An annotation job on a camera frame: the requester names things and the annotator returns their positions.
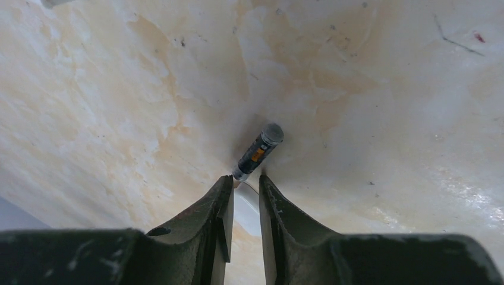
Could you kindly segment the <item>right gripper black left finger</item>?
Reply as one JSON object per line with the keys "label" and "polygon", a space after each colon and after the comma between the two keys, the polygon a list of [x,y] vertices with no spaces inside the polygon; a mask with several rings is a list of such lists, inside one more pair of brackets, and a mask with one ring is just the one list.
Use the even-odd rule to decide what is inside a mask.
{"label": "right gripper black left finger", "polygon": [[1,232],[2,284],[222,284],[231,260],[233,183],[222,176],[194,204],[137,229]]}

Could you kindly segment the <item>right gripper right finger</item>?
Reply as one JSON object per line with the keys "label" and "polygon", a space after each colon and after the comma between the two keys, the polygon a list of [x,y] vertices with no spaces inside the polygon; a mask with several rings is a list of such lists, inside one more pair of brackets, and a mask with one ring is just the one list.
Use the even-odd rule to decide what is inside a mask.
{"label": "right gripper right finger", "polygon": [[487,251],[458,234],[341,234],[259,179],[267,284],[502,284]]}

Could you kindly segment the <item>dark AAA battery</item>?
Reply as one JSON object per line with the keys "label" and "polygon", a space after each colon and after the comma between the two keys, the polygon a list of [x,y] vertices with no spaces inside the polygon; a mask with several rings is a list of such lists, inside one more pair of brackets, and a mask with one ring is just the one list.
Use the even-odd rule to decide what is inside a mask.
{"label": "dark AAA battery", "polygon": [[239,159],[232,175],[235,180],[246,181],[262,161],[284,140],[284,132],[276,123],[267,124]]}

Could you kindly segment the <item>small white battery lid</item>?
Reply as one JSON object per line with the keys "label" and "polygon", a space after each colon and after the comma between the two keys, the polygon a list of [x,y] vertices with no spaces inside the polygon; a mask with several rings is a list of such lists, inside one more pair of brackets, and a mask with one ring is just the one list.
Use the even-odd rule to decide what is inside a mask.
{"label": "small white battery lid", "polygon": [[259,194],[246,182],[234,189],[234,219],[249,235],[262,235]]}

